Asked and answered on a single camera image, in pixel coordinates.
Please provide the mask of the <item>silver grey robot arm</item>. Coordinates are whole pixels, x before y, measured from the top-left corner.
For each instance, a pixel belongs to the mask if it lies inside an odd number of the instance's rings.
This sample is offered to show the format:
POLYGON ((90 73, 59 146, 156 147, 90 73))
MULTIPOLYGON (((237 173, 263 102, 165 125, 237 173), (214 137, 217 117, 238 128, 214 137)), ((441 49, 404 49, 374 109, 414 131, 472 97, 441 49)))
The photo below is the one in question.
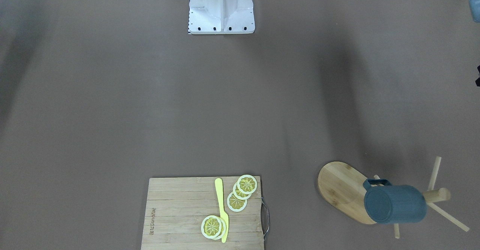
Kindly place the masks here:
POLYGON ((473 21, 480 23, 480 0, 469 0, 469 7, 473 21))

